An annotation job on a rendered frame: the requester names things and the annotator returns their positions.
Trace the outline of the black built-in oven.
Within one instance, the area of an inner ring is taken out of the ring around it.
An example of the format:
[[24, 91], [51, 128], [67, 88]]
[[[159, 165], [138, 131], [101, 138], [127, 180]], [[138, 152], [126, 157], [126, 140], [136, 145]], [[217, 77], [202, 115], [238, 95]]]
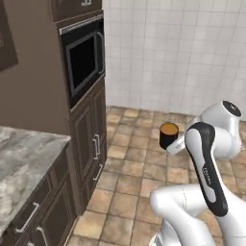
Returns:
[[70, 108], [105, 73], [99, 74], [101, 45], [97, 32], [104, 34], [102, 14], [59, 29]]

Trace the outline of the dark brown counter cupboard door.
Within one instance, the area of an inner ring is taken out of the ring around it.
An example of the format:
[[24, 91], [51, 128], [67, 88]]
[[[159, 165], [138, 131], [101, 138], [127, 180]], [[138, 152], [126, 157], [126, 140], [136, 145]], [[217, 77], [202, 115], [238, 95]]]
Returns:
[[35, 246], [45, 246], [41, 233], [36, 231], [37, 226], [44, 230], [49, 246], [63, 246], [75, 218], [71, 184], [65, 181], [47, 199], [37, 215], [31, 231]]

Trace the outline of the brown tall cabinet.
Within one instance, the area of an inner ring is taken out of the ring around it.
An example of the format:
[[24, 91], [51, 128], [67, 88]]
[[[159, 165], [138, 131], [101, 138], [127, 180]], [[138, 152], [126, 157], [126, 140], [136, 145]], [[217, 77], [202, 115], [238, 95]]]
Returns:
[[82, 211], [75, 163], [71, 116], [77, 106], [90, 103], [95, 138], [93, 96], [105, 88], [105, 73], [70, 108], [59, 29], [102, 14], [91, 12], [58, 22], [52, 20], [50, 0], [4, 0], [18, 64], [0, 72], [0, 125], [69, 135], [71, 182], [79, 214]]

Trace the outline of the dark brown counter drawer front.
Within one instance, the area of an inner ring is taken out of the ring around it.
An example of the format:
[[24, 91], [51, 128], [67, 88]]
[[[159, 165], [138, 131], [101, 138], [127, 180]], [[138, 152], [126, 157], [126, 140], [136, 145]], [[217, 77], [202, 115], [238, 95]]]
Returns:
[[54, 168], [4, 231], [0, 246], [62, 246], [74, 216], [68, 169]]

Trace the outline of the dark brown overhead cupboard door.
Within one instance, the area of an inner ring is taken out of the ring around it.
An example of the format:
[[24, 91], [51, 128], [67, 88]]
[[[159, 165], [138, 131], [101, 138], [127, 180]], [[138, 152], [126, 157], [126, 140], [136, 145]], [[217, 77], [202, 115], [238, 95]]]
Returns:
[[52, 20], [58, 22], [91, 12], [99, 12], [103, 9], [102, 0], [92, 0], [90, 6], [82, 7], [83, 0], [50, 0]]

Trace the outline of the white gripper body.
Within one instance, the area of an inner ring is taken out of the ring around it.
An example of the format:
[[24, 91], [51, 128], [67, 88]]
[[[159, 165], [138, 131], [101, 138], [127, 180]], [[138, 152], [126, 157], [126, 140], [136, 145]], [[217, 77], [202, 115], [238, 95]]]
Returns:
[[166, 149], [166, 151], [174, 156], [181, 152], [185, 148], [185, 137], [182, 135], [172, 142]]

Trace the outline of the dark brown wall cupboard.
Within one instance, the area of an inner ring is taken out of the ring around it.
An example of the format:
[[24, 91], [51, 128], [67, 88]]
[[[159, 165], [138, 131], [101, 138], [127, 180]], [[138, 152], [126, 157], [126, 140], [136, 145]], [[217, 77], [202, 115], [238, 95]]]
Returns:
[[18, 57], [12, 39], [12, 31], [5, 8], [0, 0], [0, 72], [18, 64]]

